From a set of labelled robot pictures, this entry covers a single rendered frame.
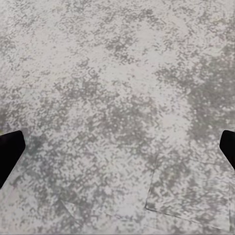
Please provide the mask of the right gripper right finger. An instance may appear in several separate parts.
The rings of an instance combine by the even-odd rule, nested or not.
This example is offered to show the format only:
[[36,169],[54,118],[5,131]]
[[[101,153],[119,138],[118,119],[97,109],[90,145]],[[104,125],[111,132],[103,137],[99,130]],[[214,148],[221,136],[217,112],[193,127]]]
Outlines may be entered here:
[[219,147],[235,170],[235,132],[224,130]]

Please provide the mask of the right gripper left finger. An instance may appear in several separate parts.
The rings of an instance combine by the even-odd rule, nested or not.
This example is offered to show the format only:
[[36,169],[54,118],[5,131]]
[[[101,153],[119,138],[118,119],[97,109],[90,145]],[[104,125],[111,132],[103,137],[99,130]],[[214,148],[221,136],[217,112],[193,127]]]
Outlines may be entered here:
[[25,150],[21,130],[0,135],[0,189]]

